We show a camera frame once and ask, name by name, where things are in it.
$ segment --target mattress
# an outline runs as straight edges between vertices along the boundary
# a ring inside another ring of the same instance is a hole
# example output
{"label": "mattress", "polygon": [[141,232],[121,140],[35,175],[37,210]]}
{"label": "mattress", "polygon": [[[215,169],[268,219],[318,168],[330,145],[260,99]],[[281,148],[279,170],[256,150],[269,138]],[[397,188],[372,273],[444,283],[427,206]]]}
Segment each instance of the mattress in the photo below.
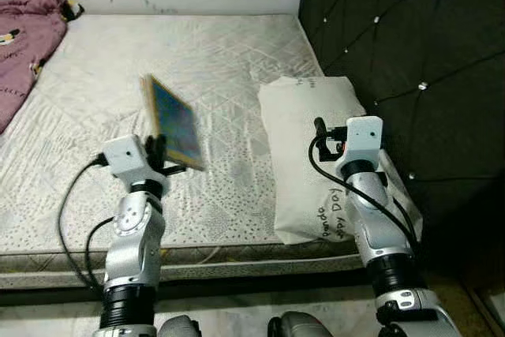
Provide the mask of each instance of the mattress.
{"label": "mattress", "polygon": [[[273,229],[275,183],[257,92],[282,75],[322,75],[296,17],[84,15],[0,136],[0,288],[79,285],[58,244],[58,206],[104,141],[150,133],[145,73],[193,106],[208,168],[170,177],[162,280],[359,267],[353,243],[286,246]],[[124,194],[107,168],[92,168],[75,186],[63,223],[80,262],[86,235]],[[97,270],[112,236],[104,227],[94,237]]]}

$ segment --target tufted headboard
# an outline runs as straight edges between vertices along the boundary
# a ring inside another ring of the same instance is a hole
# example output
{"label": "tufted headboard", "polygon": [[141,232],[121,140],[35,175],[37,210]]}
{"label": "tufted headboard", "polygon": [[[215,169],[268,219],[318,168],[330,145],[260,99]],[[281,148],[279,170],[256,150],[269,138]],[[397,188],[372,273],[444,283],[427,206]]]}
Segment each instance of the tufted headboard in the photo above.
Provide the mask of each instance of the tufted headboard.
{"label": "tufted headboard", "polygon": [[325,74],[383,118],[428,229],[503,199],[503,0],[301,0],[299,17]]}

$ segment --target pillow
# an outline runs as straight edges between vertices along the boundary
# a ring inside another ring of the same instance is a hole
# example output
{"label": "pillow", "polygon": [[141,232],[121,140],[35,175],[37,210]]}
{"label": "pillow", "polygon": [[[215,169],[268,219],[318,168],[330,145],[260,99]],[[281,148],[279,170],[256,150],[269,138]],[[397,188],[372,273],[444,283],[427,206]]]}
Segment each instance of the pillow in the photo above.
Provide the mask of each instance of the pillow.
{"label": "pillow", "polygon": [[[333,242],[352,239],[344,188],[318,174],[308,159],[316,117],[322,117],[327,127],[335,127],[344,126],[347,118],[365,115],[352,84],[346,77],[281,77],[262,85],[258,97],[275,177],[275,233],[285,244],[317,238]],[[419,230],[419,212],[384,151],[380,162],[387,172],[389,192],[412,215]],[[335,175],[335,162],[320,166]],[[390,211],[403,221],[398,210]]]}

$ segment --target pink cloth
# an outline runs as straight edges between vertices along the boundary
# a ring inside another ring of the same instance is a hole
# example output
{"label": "pink cloth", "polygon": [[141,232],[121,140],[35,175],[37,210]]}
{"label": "pink cloth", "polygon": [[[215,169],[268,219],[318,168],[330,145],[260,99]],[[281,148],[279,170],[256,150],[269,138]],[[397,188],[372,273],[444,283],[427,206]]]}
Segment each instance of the pink cloth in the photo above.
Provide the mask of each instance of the pink cloth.
{"label": "pink cloth", "polygon": [[0,44],[0,133],[20,109],[33,84],[33,66],[42,64],[66,32],[61,8],[66,0],[0,0],[0,36],[19,30]]}

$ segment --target black wire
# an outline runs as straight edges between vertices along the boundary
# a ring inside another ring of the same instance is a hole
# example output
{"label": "black wire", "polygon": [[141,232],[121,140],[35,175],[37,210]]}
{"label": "black wire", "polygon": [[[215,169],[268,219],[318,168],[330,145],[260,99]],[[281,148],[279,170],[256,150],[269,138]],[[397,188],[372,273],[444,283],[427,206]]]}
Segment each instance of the black wire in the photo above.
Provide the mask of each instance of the black wire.
{"label": "black wire", "polygon": [[407,223],[407,226],[409,227],[410,233],[416,237],[416,230],[413,228],[412,220],[410,219],[409,214],[405,210],[405,208],[400,204],[399,201],[396,200],[395,197],[393,197],[393,203],[395,203],[396,208],[402,213],[402,216]]}
{"label": "black wire", "polygon": [[86,239],[86,250],[84,251],[84,262],[86,263],[86,271],[88,272],[89,280],[92,284],[91,289],[96,291],[100,296],[102,295],[102,287],[100,286],[95,274],[93,274],[92,261],[89,257],[89,246],[92,242],[93,234],[95,234],[95,232],[101,227],[103,227],[105,224],[110,223],[112,220],[113,217],[110,217],[95,225],[92,231],[89,232],[88,234],[88,238]]}
{"label": "black wire", "polygon": [[65,238],[63,237],[63,230],[62,230],[62,215],[63,215],[63,209],[65,209],[66,201],[69,197],[70,192],[72,191],[72,188],[75,186],[77,180],[80,178],[80,176],[91,166],[95,166],[99,164],[99,161],[97,159],[92,160],[90,163],[88,163],[86,166],[84,166],[80,171],[77,173],[77,175],[74,177],[74,179],[70,182],[69,187],[67,188],[65,192],[65,196],[63,197],[62,203],[60,204],[60,208],[58,210],[58,221],[57,221],[57,227],[58,227],[58,236],[60,239],[60,243],[62,244],[62,248],[65,252],[66,258],[72,267],[73,271],[76,273],[77,278],[86,286],[89,288],[92,288],[92,283],[88,278],[84,276],[82,271],[79,268],[79,265],[77,262],[72,258],[70,255],[70,251],[66,246],[65,243]]}
{"label": "black wire", "polygon": [[323,136],[316,136],[312,139],[310,145],[309,145],[309,161],[312,164],[312,167],[321,175],[323,175],[325,178],[330,179],[331,181],[338,183],[345,189],[348,189],[349,191],[352,191],[353,193],[356,193],[359,197],[365,199],[368,201],[371,205],[373,205],[375,208],[377,208],[383,215],[385,215],[390,221],[393,222],[394,225],[396,225],[405,235],[407,241],[409,242],[410,248],[413,250],[414,253],[417,253],[419,251],[419,244],[417,243],[417,239],[415,238],[414,234],[411,234],[410,231],[402,224],[401,221],[399,221],[391,212],[389,212],[382,204],[380,204],[377,200],[373,199],[366,193],[363,193],[353,185],[350,185],[349,183],[344,182],[342,179],[339,179],[337,177],[334,177],[333,175],[327,173],[323,169],[321,169],[316,161],[314,160],[314,146],[316,145],[317,142],[320,140],[328,138],[330,135],[324,134]]}

